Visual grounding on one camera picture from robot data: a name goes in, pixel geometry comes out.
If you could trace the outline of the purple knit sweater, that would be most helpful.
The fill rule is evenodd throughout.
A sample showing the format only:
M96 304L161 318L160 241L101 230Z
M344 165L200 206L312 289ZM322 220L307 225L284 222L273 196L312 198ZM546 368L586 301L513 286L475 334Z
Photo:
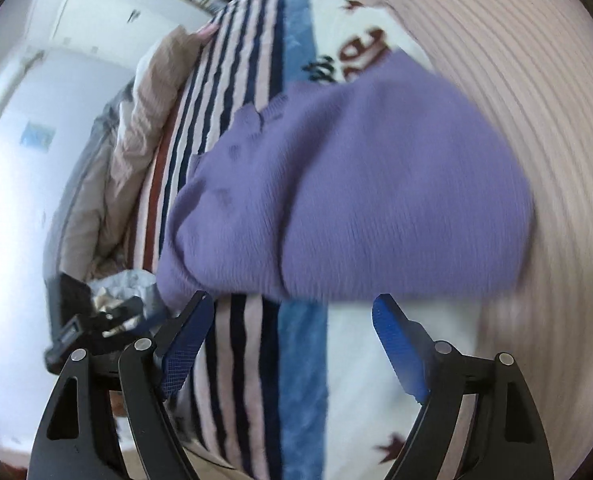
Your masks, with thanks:
M396 51L346 84L295 82L242 107L192 159L156 284L175 310L199 290L486 298L517 284L533 215L505 138Z

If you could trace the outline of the light blue folded garment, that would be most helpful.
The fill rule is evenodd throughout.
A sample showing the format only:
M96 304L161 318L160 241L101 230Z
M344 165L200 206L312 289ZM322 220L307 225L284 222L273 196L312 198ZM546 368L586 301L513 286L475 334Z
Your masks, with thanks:
M93 280L88 286L96 311L110 312L124 301L138 297L144 304L144 316L150 318L160 308L155 284L155 275L146 270L124 270L100 280Z

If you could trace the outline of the striped fleece blanket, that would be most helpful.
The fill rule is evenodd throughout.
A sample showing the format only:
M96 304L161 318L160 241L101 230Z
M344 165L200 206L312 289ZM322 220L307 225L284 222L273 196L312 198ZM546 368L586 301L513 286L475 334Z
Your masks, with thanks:
M129 263L155 271L168 217L201 159L227 133L292 136L279 125L297 90L339 80L342 50L367 58L390 47L424 53L377 10L346 16L339 0L232 0L216 37L182 84L148 169L130 231ZM167 408L178 437L210 474L254 479L382 479L403 448L418 403L398 385L371 323L370 304L319 304L291 297L281 278L298 182L285 151L254 150L224 162L244 205L203 214L215 231L211 257L257 271L249 285L226 281L215 321Z

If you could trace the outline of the pink ribbed pillow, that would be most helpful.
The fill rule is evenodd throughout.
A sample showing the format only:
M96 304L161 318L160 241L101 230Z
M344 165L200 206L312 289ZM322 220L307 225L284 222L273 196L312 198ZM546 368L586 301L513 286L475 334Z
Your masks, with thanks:
M531 181L531 256L483 308L477 350L515 356L571 478L593 449L593 19L579 0L360 1L395 14Z

